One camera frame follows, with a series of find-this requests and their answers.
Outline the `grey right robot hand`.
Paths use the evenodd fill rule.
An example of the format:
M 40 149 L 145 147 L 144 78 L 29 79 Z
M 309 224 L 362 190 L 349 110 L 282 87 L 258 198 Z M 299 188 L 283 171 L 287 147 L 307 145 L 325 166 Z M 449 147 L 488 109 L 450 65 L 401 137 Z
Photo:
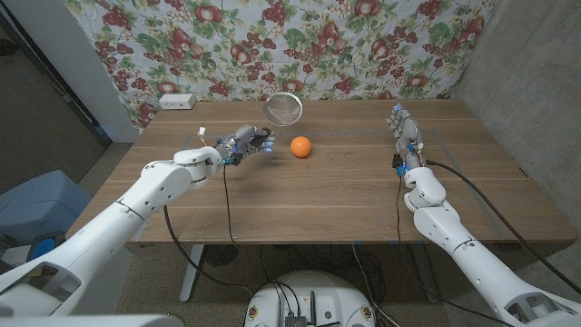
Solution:
M 423 136 L 411 112 L 402 103 L 397 103 L 386 122 L 395 138 L 396 153 L 406 167 L 409 169 L 424 167 Z

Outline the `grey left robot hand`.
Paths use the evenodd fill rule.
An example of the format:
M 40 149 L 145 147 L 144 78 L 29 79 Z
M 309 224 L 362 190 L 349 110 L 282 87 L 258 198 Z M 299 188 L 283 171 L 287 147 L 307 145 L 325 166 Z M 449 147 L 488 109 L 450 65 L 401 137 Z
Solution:
M 222 157 L 222 165 L 239 165 L 251 154 L 270 153 L 274 140 L 271 129 L 244 125 L 214 148 Z

